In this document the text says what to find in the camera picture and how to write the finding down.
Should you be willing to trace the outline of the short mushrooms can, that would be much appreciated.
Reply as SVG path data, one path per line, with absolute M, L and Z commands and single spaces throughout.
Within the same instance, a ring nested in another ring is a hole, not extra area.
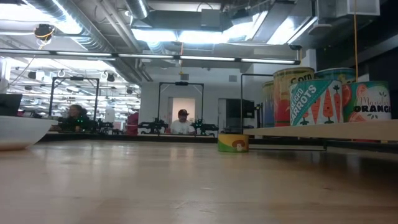
M 245 134 L 219 134 L 218 151 L 220 152 L 248 152 L 249 136 Z

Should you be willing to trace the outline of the red and yellow corn can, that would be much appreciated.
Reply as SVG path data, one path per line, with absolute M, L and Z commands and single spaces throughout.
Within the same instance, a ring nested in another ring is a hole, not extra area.
M 289 86 L 312 80 L 315 70 L 311 67 L 285 68 L 276 71 L 274 77 L 274 126 L 290 125 Z

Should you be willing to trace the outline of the teal sliced carrots can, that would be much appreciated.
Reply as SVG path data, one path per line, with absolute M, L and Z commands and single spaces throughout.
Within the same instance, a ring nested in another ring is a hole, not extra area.
M 343 122 L 343 84 L 314 79 L 289 86 L 290 125 L 308 126 Z

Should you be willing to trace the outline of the blue and yellow tall can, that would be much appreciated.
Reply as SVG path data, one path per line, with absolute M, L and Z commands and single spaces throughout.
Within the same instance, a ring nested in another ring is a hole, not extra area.
M 356 71 L 353 68 L 329 68 L 315 72 L 315 79 L 339 80 L 342 84 L 354 83 Z

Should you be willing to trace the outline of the mandarin oranges can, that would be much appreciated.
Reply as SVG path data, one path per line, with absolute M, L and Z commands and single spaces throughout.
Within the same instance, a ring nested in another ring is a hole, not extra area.
M 368 81 L 343 85 L 345 123 L 392 119 L 387 82 Z

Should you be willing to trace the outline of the wooden shelf black metal legs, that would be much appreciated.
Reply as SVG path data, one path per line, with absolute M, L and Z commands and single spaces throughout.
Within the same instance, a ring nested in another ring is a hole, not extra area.
M 289 125 L 273 128 L 245 129 L 243 133 L 253 136 L 398 141 L 398 120 L 345 123 L 343 119 L 342 123 L 336 124 Z

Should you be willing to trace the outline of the pale door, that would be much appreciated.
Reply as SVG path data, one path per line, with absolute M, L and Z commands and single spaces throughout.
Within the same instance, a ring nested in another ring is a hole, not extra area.
M 178 111 L 186 109 L 189 113 L 189 122 L 194 122 L 195 117 L 195 99 L 194 98 L 172 98 L 171 99 L 171 124 L 173 121 L 178 119 Z

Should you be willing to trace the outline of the person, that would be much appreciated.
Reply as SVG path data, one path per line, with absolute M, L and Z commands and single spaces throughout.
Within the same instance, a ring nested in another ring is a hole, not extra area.
M 185 109 L 178 111 L 178 119 L 173 121 L 170 126 L 170 132 L 172 134 L 195 134 L 195 128 L 192 123 L 187 119 L 189 113 Z
M 87 110 L 80 105 L 71 105 L 66 118 L 59 118 L 58 124 L 51 126 L 51 131 L 83 132 L 91 128 Z

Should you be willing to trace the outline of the red background object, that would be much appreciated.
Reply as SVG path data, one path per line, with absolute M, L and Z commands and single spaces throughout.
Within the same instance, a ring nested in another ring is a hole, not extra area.
M 126 134 L 130 136 L 138 135 L 139 113 L 130 114 L 126 120 Z

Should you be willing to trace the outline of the long overhead light bar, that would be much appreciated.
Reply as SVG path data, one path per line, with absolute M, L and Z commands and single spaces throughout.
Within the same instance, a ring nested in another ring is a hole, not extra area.
M 239 57 L 212 57 L 196 55 L 156 55 L 156 54 L 121 54 L 101 52 L 68 52 L 56 50 L 30 50 L 30 49 L 2 49 L 1 56 L 39 56 L 43 58 L 86 58 L 87 60 L 116 60 L 117 58 L 155 59 L 155 60 L 197 60 L 213 62 L 234 62 L 234 63 L 261 63 L 278 65 L 299 65 L 300 60 L 284 60 L 273 58 L 239 58 Z

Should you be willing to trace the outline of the bright ceiling light panel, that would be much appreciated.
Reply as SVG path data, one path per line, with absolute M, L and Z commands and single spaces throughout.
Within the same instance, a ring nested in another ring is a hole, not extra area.
M 229 30 L 209 32 L 198 30 L 131 29 L 137 40 L 144 42 L 183 42 L 188 44 L 223 44 L 237 37 Z

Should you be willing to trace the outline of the grey ceiling air unit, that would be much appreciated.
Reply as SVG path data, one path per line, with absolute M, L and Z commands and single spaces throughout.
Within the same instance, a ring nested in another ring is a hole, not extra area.
M 142 27 L 223 32 L 232 26 L 222 0 L 149 0 Z

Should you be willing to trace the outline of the round pale bowl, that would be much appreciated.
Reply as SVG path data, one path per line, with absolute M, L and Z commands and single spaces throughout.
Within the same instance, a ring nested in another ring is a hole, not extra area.
M 0 116 L 0 151 L 23 150 L 41 140 L 56 124 L 51 119 Z

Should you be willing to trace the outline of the grey ceiling box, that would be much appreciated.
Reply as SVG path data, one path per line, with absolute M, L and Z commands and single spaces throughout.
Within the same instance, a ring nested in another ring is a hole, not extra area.
M 317 0 L 320 17 L 379 16 L 380 0 Z

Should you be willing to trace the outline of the black monitor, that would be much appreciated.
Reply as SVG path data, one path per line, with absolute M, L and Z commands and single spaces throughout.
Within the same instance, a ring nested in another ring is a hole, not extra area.
M 17 116 L 22 94 L 0 94 L 0 116 Z

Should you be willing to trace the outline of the black metal gantry frame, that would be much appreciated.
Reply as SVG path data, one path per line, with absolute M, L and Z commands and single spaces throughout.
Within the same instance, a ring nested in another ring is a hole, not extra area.
M 166 90 L 167 88 L 164 88 L 162 90 L 162 85 L 167 84 L 167 85 L 175 85 L 175 86 L 188 86 L 188 85 L 200 85 L 202 87 L 202 92 L 201 93 L 201 119 L 203 120 L 203 102 L 204 102 L 204 96 L 203 92 L 205 90 L 205 84 L 204 83 L 189 83 L 189 82 L 160 82 L 159 83 L 159 93 L 158 93 L 158 105 L 157 105 L 157 119 L 160 120 L 160 98 L 163 90 Z M 181 109 L 183 112 L 178 112 L 178 116 L 182 115 L 185 118 L 188 118 L 188 111 L 186 109 Z M 197 129 L 195 129 L 193 132 L 190 132 L 190 135 L 196 136 L 197 134 Z
M 54 97 L 54 91 L 55 89 L 59 86 L 62 85 L 62 83 L 65 80 L 71 80 L 71 81 L 76 81 L 76 82 L 82 82 L 82 81 L 95 81 L 95 106 L 94 106 L 94 114 L 93 114 L 93 120 L 96 121 L 96 115 L 97 115 L 97 109 L 98 109 L 98 97 L 99 97 L 99 91 L 100 91 L 100 80 L 99 78 L 85 78 L 85 77 L 79 77 L 79 76 L 72 76 L 72 77 L 53 77 L 52 78 L 52 84 L 51 84 L 51 91 L 50 91 L 50 103 L 49 103 L 49 117 L 52 116 L 52 106 L 53 106 L 53 97 Z

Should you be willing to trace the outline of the black wall screen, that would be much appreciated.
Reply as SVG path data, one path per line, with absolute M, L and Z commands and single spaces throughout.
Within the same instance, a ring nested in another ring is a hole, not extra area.
M 227 118 L 255 118 L 254 101 L 226 99 Z

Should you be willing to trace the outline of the black metal table frame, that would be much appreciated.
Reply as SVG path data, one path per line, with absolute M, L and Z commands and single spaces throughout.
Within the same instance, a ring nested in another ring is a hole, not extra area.
M 211 136 L 189 136 L 189 135 L 153 135 L 143 134 L 131 135 L 108 135 L 108 134 L 84 134 L 84 133 L 47 133 L 39 142 L 56 141 L 134 141 L 134 142 L 187 142 L 215 144 L 217 138 Z

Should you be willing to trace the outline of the silver spiral ceiling duct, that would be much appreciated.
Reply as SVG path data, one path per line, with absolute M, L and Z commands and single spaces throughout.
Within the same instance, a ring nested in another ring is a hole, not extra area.
M 125 2 L 133 18 L 141 20 L 149 15 L 147 0 L 125 0 Z

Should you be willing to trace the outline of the long silver ceiling duct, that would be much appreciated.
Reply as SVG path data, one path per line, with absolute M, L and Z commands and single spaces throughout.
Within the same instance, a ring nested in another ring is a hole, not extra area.
M 87 51 L 105 53 L 116 51 L 72 0 L 43 0 L 43 3 L 47 6 L 49 13 L 57 19 L 60 17 L 55 14 L 59 13 L 70 16 L 83 29 L 82 34 L 87 35 L 88 37 L 78 37 L 76 41 Z M 107 61 L 107 63 L 113 66 L 126 81 L 133 83 L 142 81 L 140 74 L 120 58 Z

